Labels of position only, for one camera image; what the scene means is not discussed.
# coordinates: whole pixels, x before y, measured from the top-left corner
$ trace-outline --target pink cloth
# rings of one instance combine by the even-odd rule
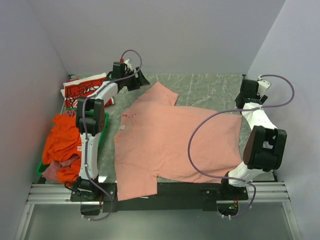
[[[75,118],[77,116],[77,112],[75,110],[65,110],[62,115],[66,115],[72,118]]]
[[[78,155],[74,155],[66,161],[53,161],[46,168],[46,170],[44,170],[44,172],[42,173],[42,176],[44,176],[45,179],[59,182],[58,181],[58,172],[61,169],[69,169],[71,167],[71,164],[79,158],[80,157]]]
[[[188,159],[188,141],[194,129],[216,111],[174,106],[178,94],[156,83],[122,114],[115,143],[118,200],[157,194],[157,177],[218,183],[198,173]],[[241,116],[221,114],[199,129],[191,144],[196,166],[224,176],[240,162]]]

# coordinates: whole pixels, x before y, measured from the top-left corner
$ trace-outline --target orange shirt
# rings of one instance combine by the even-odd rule
[[[81,168],[82,146],[80,133],[76,127],[76,118],[57,114],[52,122],[55,126],[46,139],[42,162],[44,165],[54,161],[64,162],[78,155],[79,159],[75,160],[70,167],[64,167],[57,172],[57,180],[60,183],[74,183]]]

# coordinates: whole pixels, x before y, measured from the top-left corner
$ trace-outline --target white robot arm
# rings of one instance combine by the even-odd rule
[[[270,87],[266,80],[242,81],[240,94],[235,100],[238,109],[256,109],[262,106],[268,98],[265,93]],[[251,134],[243,153],[243,162],[228,173],[228,177],[244,179],[247,182],[262,173],[278,169],[287,139],[287,133],[278,129],[267,117],[261,108],[254,111],[242,111],[247,120]],[[245,187],[243,181],[229,179],[229,184],[234,187]]]
[[[150,84],[141,71],[139,71],[133,77],[113,82],[113,80],[130,76],[133,73],[134,70],[129,60],[113,63],[113,70],[111,72],[110,81],[104,81],[102,85],[96,90],[96,92],[90,95],[91,98],[86,102],[86,111],[93,109],[92,115],[85,114],[87,135],[84,131],[83,122],[83,104],[86,98],[80,97],[78,100],[76,126],[81,133],[82,151],[79,177],[82,180],[88,180],[88,175],[93,180],[98,177],[98,144],[101,132],[105,127],[104,103],[106,103],[111,97],[115,96],[123,87],[127,87],[128,91],[132,91],[139,89],[140,86]]]

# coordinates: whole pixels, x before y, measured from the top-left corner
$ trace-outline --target white backdrop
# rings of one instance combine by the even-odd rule
[[[27,0],[0,1],[0,239],[16,234],[66,79]]]
[[[288,134],[277,176],[287,186],[304,240],[320,239],[319,9],[319,0],[287,1],[248,72],[251,79],[280,74],[295,87],[290,105],[267,113]],[[265,104],[282,103],[290,87],[274,79],[267,95]]]
[[[69,74],[108,72],[126,49],[146,73],[245,74],[284,1],[29,0]]]

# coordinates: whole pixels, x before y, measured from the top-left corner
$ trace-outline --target gray marble table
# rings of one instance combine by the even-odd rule
[[[145,77],[151,83],[150,86],[144,86],[130,92],[127,89],[121,90],[114,97],[115,105],[105,109],[110,117],[106,134],[98,151],[99,181],[101,182],[114,183],[116,181],[114,136],[120,126],[121,114],[156,82],[160,82],[171,91],[179,94],[176,106],[194,106],[222,111],[235,108],[234,100],[239,94],[243,78],[240,74],[146,74]],[[241,156],[250,132],[250,127],[243,118],[239,137]],[[273,181],[274,176],[272,172],[264,173],[254,180]],[[159,177],[158,182],[174,181]]]

